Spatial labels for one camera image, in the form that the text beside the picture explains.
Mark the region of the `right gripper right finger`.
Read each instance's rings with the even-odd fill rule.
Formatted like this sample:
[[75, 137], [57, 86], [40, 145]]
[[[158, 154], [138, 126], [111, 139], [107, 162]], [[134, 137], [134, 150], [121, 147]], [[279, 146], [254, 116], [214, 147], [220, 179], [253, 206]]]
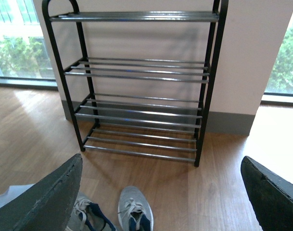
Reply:
[[241, 175], [262, 230], [293, 231], [293, 184], [249, 156]]

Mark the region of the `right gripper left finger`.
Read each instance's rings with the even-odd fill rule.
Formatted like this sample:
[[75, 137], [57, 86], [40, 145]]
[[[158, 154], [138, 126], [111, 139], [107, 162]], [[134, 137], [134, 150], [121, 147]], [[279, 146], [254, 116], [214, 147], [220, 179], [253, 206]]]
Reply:
[[0, 208], [0, 231], [64, 231], [80, 187], [83, 160], [75, 154]]

